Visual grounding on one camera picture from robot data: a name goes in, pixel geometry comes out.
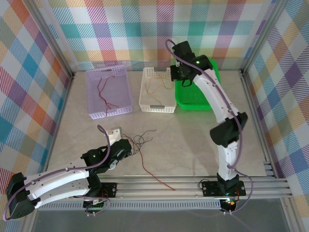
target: plaid fabric wall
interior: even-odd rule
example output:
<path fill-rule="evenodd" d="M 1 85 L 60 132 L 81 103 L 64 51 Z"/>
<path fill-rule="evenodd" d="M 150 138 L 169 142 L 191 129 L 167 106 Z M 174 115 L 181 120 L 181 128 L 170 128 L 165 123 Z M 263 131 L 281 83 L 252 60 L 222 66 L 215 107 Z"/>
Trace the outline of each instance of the plaid fabric wall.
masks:
<path fill-rule="evenodd" d="M 22 0 L 0 2 L 0 214 L 10 177 L 41 172 L 68 77 Z M 0 232 L 15 232 L 19 221 Z"/>
<path fill-rule="evenodd" d="M 188 40 L 197 55 L 214 58 L 220 69 L 239 69 L 275 0 L 36 2 L 48 24 L 51 18 L 58 22 L 51 28 L 59 40 L 62 36 L 64 53 L 71 54 L 84 71 L 98 63 L 109 66 L 120 61 L 132 70 L 167 67 L 171 56 L 164 46 L 166 39 Z"/>
<path fill-rule="evenodd" d="M 308 0 L 289 0 L 249 74 L 271 155 L 309 231 Z"/>

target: white platform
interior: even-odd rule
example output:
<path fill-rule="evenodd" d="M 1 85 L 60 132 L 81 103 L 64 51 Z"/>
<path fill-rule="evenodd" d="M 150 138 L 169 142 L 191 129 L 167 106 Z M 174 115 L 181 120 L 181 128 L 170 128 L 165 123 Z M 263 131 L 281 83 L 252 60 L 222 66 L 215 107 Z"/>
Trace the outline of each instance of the white platform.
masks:
<path fill-rule="evenodd" d="M 215 127 L 212 111 L 184 111 L 177 106 L 175 113 L 145 113 L 138 101 L 142 72 L 128 72 L 133 99 L 133 113 L 92 120 L 87 114 L 84 72 L 78 72 L 61 121 L 48 169 L 80 157 L 90 149 L 106 145 L 106 139 L 97 129 L 100 124 L 109 130 L 122 127 L 133 137 L 146 130 L 153 140 L 141 149 L 145 167 L 155 175 L 216 175 L 218 157 L 216 145 L 209 131 Z M 238 170 L 250 176 L 265 176 L 265 161 L 256 137 L 251 114 L 238 71 L 220 71 L 223 89 L 233 104 L 248 114 L 243 135 L 243 154 Z M 125 159 L 106 175 L 146 175 L 140 155 Z"/>

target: purple cable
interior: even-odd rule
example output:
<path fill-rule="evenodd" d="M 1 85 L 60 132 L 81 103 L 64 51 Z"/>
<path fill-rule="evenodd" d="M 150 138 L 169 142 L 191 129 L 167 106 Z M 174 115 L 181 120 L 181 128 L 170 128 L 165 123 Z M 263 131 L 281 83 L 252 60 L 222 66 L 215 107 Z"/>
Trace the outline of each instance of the purple cable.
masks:
<path fill-rule="evenodd" d="M 21 187 L 19 190 L 17 190 L 17 191 L 10 197 L 10 199 L 8 200 L 8 202 L 7 202 L 7 204 L 5 205 L 5 208 L 4 208 L 3 220 L 4 220 L 4 221 L 9 221 L 9 220 L 11 220 L 10 217 L 6 217 L 6 212 L 7 212 L 8 209 L 9 209 L 9 205 L 12 203 L 12 201 L 13 201 L 13 199 L 16 197 L 16 195 L 17 195 L 18 193 L 20 193 L 22 190 L 24 190 L 25 188 L 27 188 L 27 187 L 29 187 L 30 185 L 32 185 L 32 182 L 37 182 L 37 181 L 39 181 L 39 180 L 42 180 L 42 179 L 44 179 L 44 178 L 47 178 L 47 177 L 49 177 L 49 176 L 51 176 L 51 175 L 55 175 L 55 174 L 60 173 L 60 172 L 68 172 L 68 171 L 72 171 L 72 170 L 83 170 L 83 169 L 86 169 L 86 168 L 87 168 L 87 169 L 91 169 L 91 168 L 96 168 L 96 167 L 100 166 L 101 164 L 103 164 L 104 161 L 108 158 L 108 156 L 109 156 L 109 154 L 110 154 L 111 143 L 110 143 L 108 134 L 107 134 L 107 132 L 104 130 L 104 128 L 103 128 L 102 126 L 98 125 L 98 130 L 99 130 L 100 132 L 102 132 L 102 133 L 105 135 L 106 139 L 107 139 L 107 153 L 106 153 L 106 156 L 104 157 L 104 159 L 103 159 L 100 163 L 97 163 L 97 164 L 95 164 L 95 165 L 88 166 L 88 167 L 86 166 L 86 167 L 80 167 L 80 168 L 68 168 L 68 169 L 65 169 L 65 168 L 64 168 L 64 169 L 59 169 L 59 170 L 53 171 L 53 172 L 51 172 L 51 173 L 45 174 L 45 175 L 43 175 L 43 176 L 40 176 L 39 178 L 37 178 L 37 179 L 35 179 L 35 180 L 29 182 L 28 184 L 24 185 L 24 186 Z"/>
<path fill-rule="evenodd" d="M 104 210 L 106 210 L 110 205 L 111 205 L 111 200 L 109 198 L 106 198 L 106 197 L 86 197 L 86 196 L 76 196 L 76 197 L 79 197 L 79 198 L 84 198 L 84 199 L 92 199 L 92 200 L 96 200 L 96 199 L 103 199 L 105 200 L 106 202 L 108 202 L 108 204 L 101 210 L 97 211 L 96 213 L 94 214 L 90 214 L 90 212 L 88 211 L 88 208 L 90 208 L 89 206 L 86 207 L 86 213 L 88 213 L 89 215 L 98 215 L 100 213 L 102 213 Z"/>
<path fill-rule="evenodd" d="M 237 124 L 237 127 L 238 127 L 238 130 L 239 130 L 239 151 L 238 151 L 238 156 L 235 160 L 235 163 L 233 165 L 228 165 L 227 167 L 229 169 L 235 169 L 239 160 L 240 160 L 240 156 L 241 156 L 241 150 L 242 150 L 242 129 L 241 129 L 241 125 L 240 125 L 240 122 L 238 120 L 238 118 L 236 117 L 236 115 L 234 114 L 228 100 L 226 99 L 224 93 L 221 91 L 221 89 L 218 87 L 218 85 L 216 84 L 216 82 L 202 69 L 200 69 L 198 66 L 195 66 L 194 64 L 190 64 L 189 62 L 185 61 L 184 59 L 181 59 L 179 56 L 177 56 L 176 54 L 174 54 L 169 46 L 168 46 L 168 42 L 172 43 L 173 45 L 175 45 L 174 41 L 170 40 L 170 39 L 167 39 L 165 40 L 165 47 L 166 49 L 168 50 L 168 52 L 173 56 L 175 57 L 177 60 L 181 61 L 182 63 L 186 64 L 186 65 L 189 65 L 190 67 L 196 69 L 196 70 L 199 70 L 204 76 L 206 76 L 208 78 L 208 80 L 216 87 L 216 89 L 218 90 L 219 94 L 221 95 L 223 101 L 225 102 L 228 110 L 231 112 L 232 116 L 234 117 L 235 121 L 236 121 L 236 124 Z"/>

